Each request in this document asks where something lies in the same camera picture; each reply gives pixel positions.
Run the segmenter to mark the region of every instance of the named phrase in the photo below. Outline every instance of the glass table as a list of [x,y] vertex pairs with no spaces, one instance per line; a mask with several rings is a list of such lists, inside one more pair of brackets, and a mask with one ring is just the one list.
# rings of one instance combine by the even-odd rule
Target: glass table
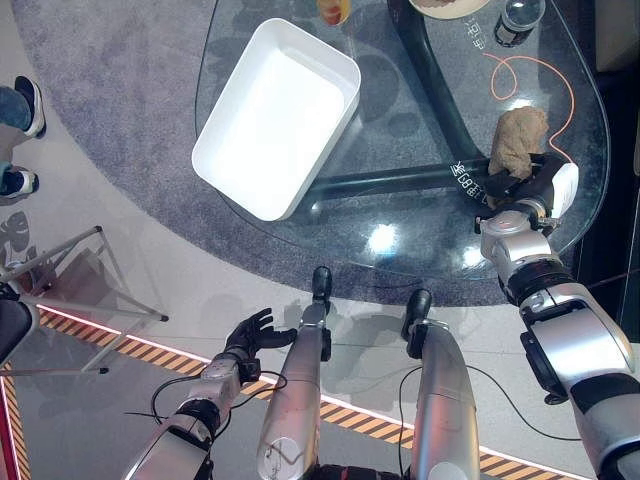
[[362,73],[358,110],[295,213],[262,222],[226,199],[229,208],[314,254],[420,278],[495,277],[473,229],[476,212],[486,208],[485,157],[500,115],[532,105],[547,112],[544,150],[569,155],[580,167],[575,202],[550,237],[557,251],[570,249],[606,190],[609,135],[593,80],[554,3],[514,48],[494,38],[500,1],[450,21],[422,17],[407,0],[352,5],[350,17],[331,27],[314,0],[218,0],[200,70],[198,133],[268,18],[324,40]]

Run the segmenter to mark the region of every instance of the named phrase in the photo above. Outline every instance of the brown cloth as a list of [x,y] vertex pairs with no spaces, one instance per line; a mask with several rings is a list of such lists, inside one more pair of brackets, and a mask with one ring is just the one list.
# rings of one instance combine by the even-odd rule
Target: brown cloth
[[[489,175],[507,170],[524,180],[531,175],[530,153],[542,153],[540,142],[549,129],[547,115],[534,107],[521,107],[503,113],[493,136]],[[491,208],[505,203],[487,196]]]

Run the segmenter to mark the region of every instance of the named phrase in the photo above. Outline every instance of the yellow and black stripes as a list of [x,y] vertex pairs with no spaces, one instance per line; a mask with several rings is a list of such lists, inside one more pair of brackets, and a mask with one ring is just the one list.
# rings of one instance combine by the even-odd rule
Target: yellow and black stripes
[[[11,370],[11,364],[7,363],[3,370]],[[0,382],[4,387],[6,398],[6,408],[9,415],[11,426],[11,436],[14,451],[18,464],[16,468],[20,473],[21,480],[31,480],[31,471],[29,470],[29,455],[27,453],[27,444],[24,441],[24,433],[22,431],[22,420],[20,419],[20,410],[18,409],[18,399],[16,398],[15,381],[13,377],[2,377]]]
[[[88,325],[65,316],[41,310],[42,326],[52,328],[58,332],[74,336],[81,340],[94,343],[98,346],[108,345],[118,338],[118,332],[109,331],[96,326]],[[114,348],[116,352],[137,358],[147,363],[151,363],[174,372],[184,375],[194,375],[201,371],[208,362],[205,359],[194,358],[195,356],[182,355],[163,348],[152,345],[135,338],[122,336],[120,343]],[[273,384],[257,381],[245,387],[242,393],[251,395],[259,390],[272,388]],[[263,400],[269,400],[273,391],[265,391],[256,395]],[[17,412],[17,403],[13,403]],[[400,439],[400,425],[383,418],[378,418],[370,413],[350,409],[339,403],[330,400],[322,400],[320,405],[320,417],[323,421],[347,428],[369,437],[384,440],[387,443],[397,444],[401,441],[404,448],[413,446],[413,429],[404,427],[402,440]],[[21,434],[18,439],[23,456],[26,460],[26,448]],[[572,477],[560,473],[552,472],[537,465],[528,465],[514,459],[504,458],[500,455],[480,451],[480,469],[483,473],[504,480],[570,480]]]

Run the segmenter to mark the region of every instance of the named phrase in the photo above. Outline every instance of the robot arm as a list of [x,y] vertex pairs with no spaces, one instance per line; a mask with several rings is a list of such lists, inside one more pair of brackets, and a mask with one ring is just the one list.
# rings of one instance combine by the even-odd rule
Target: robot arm
[[261,348],[290,344],[296,330],[276,332],[265,309],[241,322],[227,339],[224,351],[194,381],[187,399],[154,432],[124,480],[209,480],[209,458],[216,431],[229,416],[244,382],[260,376]]
[[520,339],[549,393],[545,401],[571,400],[598,478],[640,478],[640,383],[633,377],[631,345],[542,233],[569,208],[577,181],[577,168],[571,173],[573,167],[558,168],[562,160],[551,159],[551,168],[545,164],[537,179],[517,187],[514,203],[476,220],[481,251],[520,309],[527,327]]

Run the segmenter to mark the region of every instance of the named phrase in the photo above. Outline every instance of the sneaker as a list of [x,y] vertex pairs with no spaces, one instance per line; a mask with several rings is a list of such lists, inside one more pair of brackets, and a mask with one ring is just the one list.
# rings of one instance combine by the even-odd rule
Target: sneaker
[[27,99],[29,110],[31,110],[31,125],[24,134],[28,137],[42,138],[47,131],[47,122],[44,119],[42,108],[42,94],[36,82],[29,80],[22,75],[16,77],[13,87]]
[[21,195],[28,195],[38,190],[40,187],[40,180],[38,175],[29,170],[20,170],[17,172],[8,172],[5,175],[11,175],[13,178],[11,185],[13,192],[3,195],[4,198],[16,198]]

